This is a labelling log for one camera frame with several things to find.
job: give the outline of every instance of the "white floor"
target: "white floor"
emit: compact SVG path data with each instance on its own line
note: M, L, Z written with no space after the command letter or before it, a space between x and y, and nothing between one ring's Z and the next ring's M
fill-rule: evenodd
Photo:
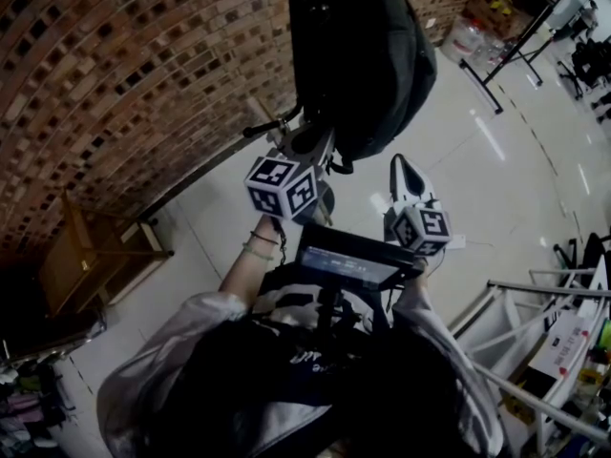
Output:
M529 267L554 262L555 242L608 231L611 148L544 57L537 61L545 80L539 89L520 64L497 77L492 88L505 108L501 115L441 54L438 64L437 83L410 127L383 154L356 163L354 175L333 175L330 183L335 227L380 239L391 157L401 152L428 173L453 230L467 236L466 249L449 251L430 280L436 310L449 323L488 279L527 281ZM110 456L95 419L100 384L185 299L215 290L241 251L258 218L242 179L267 149L259 140L162 209L158 233L176 255L120 304L114 327L57 366L76 411L56 434L73 458ZM289 258L299 232L287 228Z

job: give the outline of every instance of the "black backpack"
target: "black backpack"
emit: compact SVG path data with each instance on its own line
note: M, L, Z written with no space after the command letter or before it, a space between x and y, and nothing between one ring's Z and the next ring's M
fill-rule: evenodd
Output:
M289 0L305 119L336 133L345 165L377 155L410 123L436 78L434 50L407 0Z

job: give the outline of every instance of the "metal rack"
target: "metal rack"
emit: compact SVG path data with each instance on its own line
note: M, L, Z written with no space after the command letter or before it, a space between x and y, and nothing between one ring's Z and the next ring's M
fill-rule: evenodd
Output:
M450 330L471 359L475 370L488 382L496 403L503 401L500 392L503 390L534 410L536 420L528 426L511 414L505 405L498 406L500 420L509 434L509 445L515 448L512 449L514 454L519 453L521 446L535 434L537 452L542 456L554 431L554 422L586 436L599 447L611 448L606 432L560 409L571 395L587 351L595 344L595 338L611 306L604 256L600 257L596 269L530 270L533 281L535 274L564 275L568 276L568 279L563 288L489 281L487 291ZM592 276L587 289L575 280L577 275L584 274ZM544 303L523 300L520 294L539 295ZM588 319L589 334L580 343L579 351L567 365L566 375L558 378L545 396L539 398L510 382L509 375L523 364L525 356L530 354L542 334L549 330L549 320L554 321L560 311L572 306L575 297L595 301L590 302L595 310Z
M495 94L488 87L488 85L495 78L495 76L499 74L500 71L503 68L505 68L505 66L508 65L509 63L517 61L518 59L523 59L526 65L535 74L537 78L537 85L540 86L543 84L543 80L541 79L541 77L539 76L535 68L533 67L532 63L537 58L537 56L539 56L543 52L543 50L547 46L549 46L551 41L547 42L541 48L539 48L538 50L536 50L533 53L524 54L522 53L521 49L524 46L524 44L526 44L526 42L538 31L541 24L543 24L543 22L545 22L547 18L551 15L552 11L554 11L554 8L556 7L556 4L560 0L557 0L556 2L553 2L551 0L544 0L544 1L545 1L545 5L542 7L538 16L535 17L531 21L531 25L528 26L526 30L524 30L524 32L520 35L520 37L517 40L516 45L507 53L507 55L500 61L500 63L498 63L494 67L494 69L488 73L488 75L485 78L482 79L479 76L479 73L476 70L474 70L465 59L461 59L460 63L458 64L458 66L462 70L469 73L469 75L472 77L475 83L477 83L477 85L481 87L482 91L491 99L491 101L495 105L496 114L502 114L504 110L502 106L500 105L500 103L498 102L498 100L496 99Z

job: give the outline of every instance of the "bracelet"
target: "bracelet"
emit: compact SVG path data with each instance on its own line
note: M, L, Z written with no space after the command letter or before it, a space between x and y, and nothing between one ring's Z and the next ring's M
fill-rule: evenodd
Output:
M276 240L264 238L263 236L259 236L255 231L250 231L250 236L253 236L260 240L266 240L267 242L271 242L272 244L278 245L278 242Z
M266 256L266 255L262 255L261 253L255 251L254 249L252 249L247 242L243 242L242 243L242 249L246 252L249 253L251 255L256 256L257 258L261 258L262 260L265 261L274 261L274 257L273 256Z

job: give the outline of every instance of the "monitor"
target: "monitor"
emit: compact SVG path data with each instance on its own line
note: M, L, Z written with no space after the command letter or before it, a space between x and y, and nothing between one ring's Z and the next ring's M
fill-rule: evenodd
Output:
M296 263L318 284L383 291L421 273L413 260L399 246L307 224Z

